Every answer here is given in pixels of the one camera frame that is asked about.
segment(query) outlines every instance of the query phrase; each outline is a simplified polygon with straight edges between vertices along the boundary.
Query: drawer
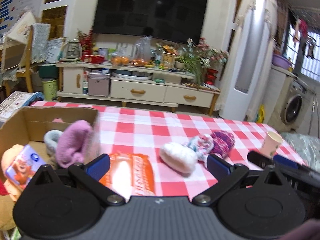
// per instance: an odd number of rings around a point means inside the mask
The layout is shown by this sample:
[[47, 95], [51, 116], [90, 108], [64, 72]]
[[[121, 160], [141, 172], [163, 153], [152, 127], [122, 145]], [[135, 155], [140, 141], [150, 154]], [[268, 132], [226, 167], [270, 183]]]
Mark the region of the drawer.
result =
[[212, 93], [168, 86], [164, 102], [210, 107], [212, 96]]
[[165, 91], [166, 86], [163, 85], [112, 80], [110, 96], [162, 103]]
[[63, 68], [63, 92], [82, 94], [83, 93], [83, 70], [78, 67]]

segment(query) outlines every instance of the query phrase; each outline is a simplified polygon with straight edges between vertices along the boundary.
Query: multicolored knit hat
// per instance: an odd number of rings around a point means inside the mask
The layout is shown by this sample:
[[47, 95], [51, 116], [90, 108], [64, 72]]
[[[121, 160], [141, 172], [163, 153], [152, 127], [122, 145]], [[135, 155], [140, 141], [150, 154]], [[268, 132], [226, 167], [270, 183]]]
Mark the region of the multicolored knit hat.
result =
[[211, 134], [211, 137], [214, 146], [210, 153], [215, 154], [222, 159], [227, 157], [235, 146], [235, 137], [230, 132], [216, 131]]

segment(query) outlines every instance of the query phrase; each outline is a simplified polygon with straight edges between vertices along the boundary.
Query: pink knit hat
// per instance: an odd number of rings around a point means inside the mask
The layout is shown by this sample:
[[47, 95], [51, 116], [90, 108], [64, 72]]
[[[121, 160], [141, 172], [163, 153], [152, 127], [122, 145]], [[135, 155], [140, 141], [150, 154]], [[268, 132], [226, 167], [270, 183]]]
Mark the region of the pink knit hat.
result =
[[214, 146], [210, 153], [222, 159], [226, 158], [235, 146], [235, 137], [233, 134], [226, 131], [216, 131], [211, 134], [211, 137]]
[[58, 140], [56, 160], [62, 168], [83, 162], [93, 129], [85, 120], [69, 125]]

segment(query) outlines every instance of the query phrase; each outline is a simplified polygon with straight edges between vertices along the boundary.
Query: green trash can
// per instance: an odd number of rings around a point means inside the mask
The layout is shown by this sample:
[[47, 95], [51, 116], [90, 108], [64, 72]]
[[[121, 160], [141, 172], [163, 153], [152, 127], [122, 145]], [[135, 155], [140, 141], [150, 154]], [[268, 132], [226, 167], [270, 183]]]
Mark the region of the green trash can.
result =
[[42, 79], [43, 94], [46, 101], [57, 99], [58, 80], [53, 78]]

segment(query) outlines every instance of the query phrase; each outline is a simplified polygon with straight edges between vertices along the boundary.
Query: cabinet door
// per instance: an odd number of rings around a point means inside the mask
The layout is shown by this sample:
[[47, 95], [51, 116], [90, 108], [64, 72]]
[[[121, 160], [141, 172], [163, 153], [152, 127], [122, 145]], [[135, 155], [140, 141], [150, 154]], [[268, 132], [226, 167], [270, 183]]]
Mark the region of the cabinet door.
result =
[[63, 68], [63, 92], [74, 94], [83, 93], [83, 68]]

